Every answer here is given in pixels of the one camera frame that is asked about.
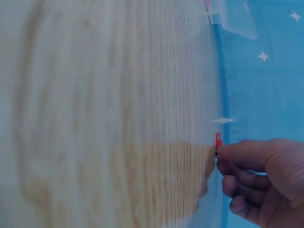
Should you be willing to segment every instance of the wooden surface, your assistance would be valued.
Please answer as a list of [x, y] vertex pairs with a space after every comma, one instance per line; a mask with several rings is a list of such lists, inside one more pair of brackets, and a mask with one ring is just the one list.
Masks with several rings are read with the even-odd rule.
[[218, 184], [204, 5], [0, 4], [0, 227], [186, 227]]

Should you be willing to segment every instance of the red plastic clip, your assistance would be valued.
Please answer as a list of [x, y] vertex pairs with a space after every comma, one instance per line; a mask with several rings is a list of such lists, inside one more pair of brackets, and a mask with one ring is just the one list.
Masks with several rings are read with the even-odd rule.
[[215, 149], [223, 145], [223, 141], [220, 137], [220, 133], [216, 133], [215, 135]]

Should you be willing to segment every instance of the blue background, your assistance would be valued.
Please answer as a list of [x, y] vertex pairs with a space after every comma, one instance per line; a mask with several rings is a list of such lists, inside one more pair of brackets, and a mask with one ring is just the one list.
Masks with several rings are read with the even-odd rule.
[[[293, 11], [304, 17], [304, 1], [250, 0], [248, 6], [258, 39], [215, 25], [224, 116], [234, 119], [224, 126], [224, 141], [304, 141], [304, 18], [290, 17]], [[231, 214], [227, 198], [225, 204], [223, 228], [256, 227]]]

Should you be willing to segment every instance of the plastic container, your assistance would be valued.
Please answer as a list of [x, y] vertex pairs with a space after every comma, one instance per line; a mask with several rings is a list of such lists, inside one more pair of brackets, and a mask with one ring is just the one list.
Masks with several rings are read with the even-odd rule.
[[249, 39], [257, 39], [255, 22], [246, 0], [206, 0], [212, 24]]

